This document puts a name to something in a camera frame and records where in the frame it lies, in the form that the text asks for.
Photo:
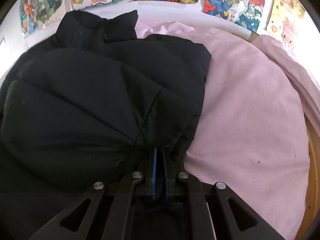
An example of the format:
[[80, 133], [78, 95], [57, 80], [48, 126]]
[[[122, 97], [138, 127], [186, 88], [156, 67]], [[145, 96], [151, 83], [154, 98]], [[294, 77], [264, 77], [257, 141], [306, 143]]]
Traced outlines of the black puffer jacket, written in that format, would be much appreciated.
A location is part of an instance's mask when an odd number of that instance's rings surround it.
[[138, 38], [136, 11], [65, 14], [1, 85], [1, 239], [28, 239], [94, 183], [155, 150], [180, 160], [204, 102], [207, 48]]

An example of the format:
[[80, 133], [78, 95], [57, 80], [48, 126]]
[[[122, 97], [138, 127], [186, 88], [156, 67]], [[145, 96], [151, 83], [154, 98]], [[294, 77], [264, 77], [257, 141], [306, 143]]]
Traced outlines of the pink bed sheet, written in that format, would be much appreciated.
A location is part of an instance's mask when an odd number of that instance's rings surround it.
[[309, 140], [302, 103], [275, 63], [245, 40], [212, 27], [139, 21], [140, 38], [167, 34], [212, 55], [204, 105], [184, 166], [200, 181], [226, 183], [285, 239], [305, 212]]

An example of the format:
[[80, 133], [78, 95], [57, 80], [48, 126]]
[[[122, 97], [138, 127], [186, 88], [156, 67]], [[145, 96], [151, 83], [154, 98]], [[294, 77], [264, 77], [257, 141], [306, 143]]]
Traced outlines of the folded pink blanket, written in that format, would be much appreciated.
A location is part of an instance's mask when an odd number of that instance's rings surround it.
[[319, 88], [306, 69], [289, 55], [279, 41], [270, 36], [260, 35], [252, 44], [283, 70], [300, 96], [304, 113], [313, 126], [319, 128]]

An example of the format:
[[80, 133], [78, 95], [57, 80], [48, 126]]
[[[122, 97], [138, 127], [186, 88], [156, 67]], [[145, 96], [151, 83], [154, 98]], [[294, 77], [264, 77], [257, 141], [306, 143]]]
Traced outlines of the pink pigs yellow poster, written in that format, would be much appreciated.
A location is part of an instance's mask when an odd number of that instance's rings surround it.
[[304, 20], [305, 9], [299, 0], [273, 0], [267, 32], [285, 48], [293, 50]]

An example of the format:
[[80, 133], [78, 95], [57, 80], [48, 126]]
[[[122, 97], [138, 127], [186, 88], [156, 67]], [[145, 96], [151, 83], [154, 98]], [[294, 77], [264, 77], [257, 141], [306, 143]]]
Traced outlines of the anime girl drawing poster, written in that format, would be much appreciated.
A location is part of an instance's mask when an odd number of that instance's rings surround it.
[[61, 20], [67, 12], [65, 0], [21, 0], [19, 9], [24, 38]]

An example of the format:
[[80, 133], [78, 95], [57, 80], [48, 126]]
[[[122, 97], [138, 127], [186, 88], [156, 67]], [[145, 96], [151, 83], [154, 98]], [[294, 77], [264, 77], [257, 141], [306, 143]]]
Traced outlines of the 2024 dragon drawing poster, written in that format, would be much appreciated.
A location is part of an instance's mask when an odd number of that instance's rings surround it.
[[205, 0], [203, 12], [257, 32], [271, 0]]

